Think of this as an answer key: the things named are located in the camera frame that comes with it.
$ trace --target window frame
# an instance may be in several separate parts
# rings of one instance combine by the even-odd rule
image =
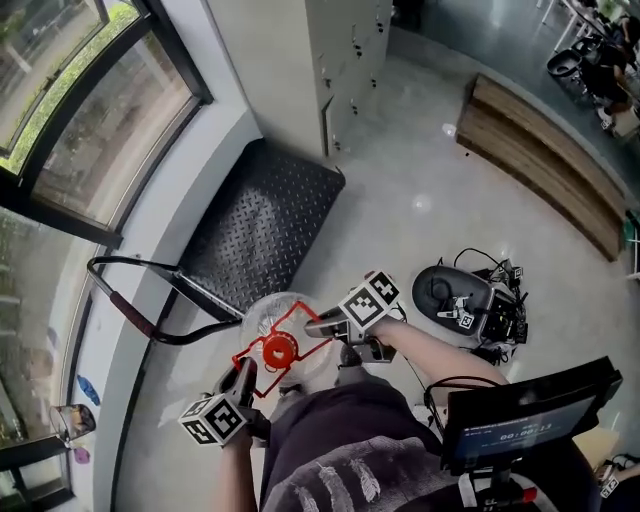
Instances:
[[[104,6],[103,0],[93,0],[94,5],[96,6],[96,10],[98,11],[99,21],[98,24],[89,32],[83,39],[78,43],[71,53],[65,57],[65,59],[60,63],[60,65],[51,73],[51,76],[48,77],[47,82],[42,87],[42,90],[35,97],[31,105],[29,105],[29,109],[25,112],[24,116],[20,120],[20,124],[17,126],[13,135],[11,135],[11,140],[9,141],[8,147],[3,147],[0,145],[0,157],[9,158],[11,156],[11,152],[15,148],[18,140],[22,136],[22,132],[26,128],[31,116],[40,106],[41,101],[51,89],[51,86],[55,83],[55,79],[52,80],[52,77],[58,77],[60,74],[67,68],[67,66],[71,63],[71,61],[80,53],[83,48],[91,41],[98,32],[100,32],[104,27],[109,23],[109,14],[107,13],[107,9]]]
[[[214,101],[213,95],[180,39],[167,11],[162,5],[162,1],[122,1],[133,5],[140,14],[139,18],[118,34],[96,56],[66,92],[38,134],[20,173],[14,174],[0,166],[1,207],[58,231],[93,242],[98,246],[97,255],[110,254],[120,247],[123,240],[122,231],[127,219],[154,171],[198,111],[203,106],[209,105]],[[102,5],[102,0],[95,0],[95,3],[96,5]],[[54,204],[42,197],[37,197],[33,193],[35,183],[64,128],[73,119],[85,99],[100,83],[102,78],[125,53],[147,34],[153,34],[158,39],[163,50],[191,91],[192,96],[173,121],[165,128],[147,154],[120,200],[111,220],[107,224],[95,222],[68,208]],[[86,42],[87,39],[83,40],[83,44],[79,45],[76,50],[80,51],[80,46],[84,47]],[[63,404],[70,403],[72,399],[75,369],[91,307],[91,283],[87,277],[74,311],[71,333],[65,340],[67,344],[60,389],[60,401]],[[0,450],[0,461],[2,461],[0,463],[0,471],[19,472],[20,467],[59,455],[63,456],[61,464],[62,490],[58,489],[44,496],[38,495],[38,505],[51,508],[51,504],[58,505],[73,497],[68,451],[62,441],[55,435],[30,440]],[[39,489],[28,491],[35,496],[38,494]]]
[[[19,512],[24,510],[49,510],[73,499],[71,489],[65,485],[63,479],[58,478],[28,488],[24,482],[21,469],[6,470],[11,474],[16,492],[10,496],[0,498],[0,510]]]

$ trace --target chair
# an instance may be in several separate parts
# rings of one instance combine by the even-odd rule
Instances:
[[[629,220],[625,224],[625,240],[632,246],[632,267],[631,274],[627,279],[637,279],[640,281],[640,224],[638,217],[633,213],[628,213]]]
[[[547,62],[548,73],[555,79],[571,77],[571,82],[581,83],[581,96],[595,92],[594,95],[598,97],[598,81],[591,77],[596,74],[595,67],[600,60],[602,44],[602,38],[599,36],[584,37],[578,40],[571,48],[567,48],[549,59]]]
[[[567,27],[565,28],[564,32],[560,36],[560,39],[558,39],[558,42],[553,47],[553,51],[554,52],[558,51],[558,48],[560,48],[560,46],[562,46],[562,43],[567,38],[567,36],[576,28],[576,26],[578,25],[579,18],[580,18],[580,16],[578,16],[578,12],[576,11],[576,8],[573,6],[573,4],[572,4],[572,2],[570,0],[562,0],[562,2],[567,7],[567,9],[569,9],[569,12],[571,13],[571,19],[569,20],[569,23],[567,24]],[[542,17],[542,21],[540,22],[541,25],[546,24],[547,18],[549,17],[549,14],[551,14],[552,9],[554,8],[554,6],[557,3],[558,3],[558,0],[551,0],[549,2],[549,7],[547,8],[546,12],[544,13],[544,16]],[[584,36],[585,34],[586,35],[590,35],[590,32],[591,32],[591,28],[589,26],[587,26],[587,24],[585,23],[580,28],[580,31],[576,35],[576,38],[580,38],[580,37]]]

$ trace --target tree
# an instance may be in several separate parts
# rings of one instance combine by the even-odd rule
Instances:
[[[7,51],[7,53],[11,56],[11,58],[15,61],[15,63],[20,66],[20,69],[25,73],[31,73],[31,66],[29,63],[22,58],[22,56],[15,49],[13,44],[11,43],[11,36],[18,32],[22,27],[24,22],[24,9],[20,11],[14,12],[7,20],[0,24],[0,44],[2,44]]]

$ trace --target concrete floor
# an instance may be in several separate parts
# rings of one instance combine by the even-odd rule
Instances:
[[[608,355],[625,381],[602,413],[602,426],[621,433],[621,450],[640,453],[640,294],[624,279],[624,261],[609,264],[549,205],[507,174],[456,145],[442,130],[460,113],[463,85],[389,57],[369,108],[357,118],[337,162],[347,186],[301,266],[292,289],[335,305],[370,269],[395,276],[411,323],[453,344],[457,335],[420,315],[410,300],[416,275],[440,256],[451,262],[474,246],[524,268],[530,338],[505,372],[523,380]],[[486,265],[465,255],[459,265]],[[211,319],[179,303],[167,330]],[[338,347],[334,347],[333,357]],[[174,349],[156,346],[146,367],[124,449],[116,509],[142,512],[210,510],[216,448],[199,448],[178,415],[210,390],[238,350],[237,333]],[[420,403],[421,385],[397,357],[375,373]],[[310,386],[330,385],[330,365]],[[261,403],[266,413],[275,397]],[[262,453],[253,450],[254,481]]]
[[[609,161],[640,199],[640,139],[630,142],[605,134],[590,105],[559,85],[547,61],[569,21],[558,2],[545,25],[548,6],[535,0],[426,0],[421,35],[461,52],[504,75],[562,116]],[[573,43],[576,34],[565,40]]]

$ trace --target black rubber mat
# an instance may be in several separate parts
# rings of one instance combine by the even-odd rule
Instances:
[[[253,141],[213,198],[180,266],[245,312],[289,288],[344,186],[340,173]],[[216,316],[228,318],[223,310]]]

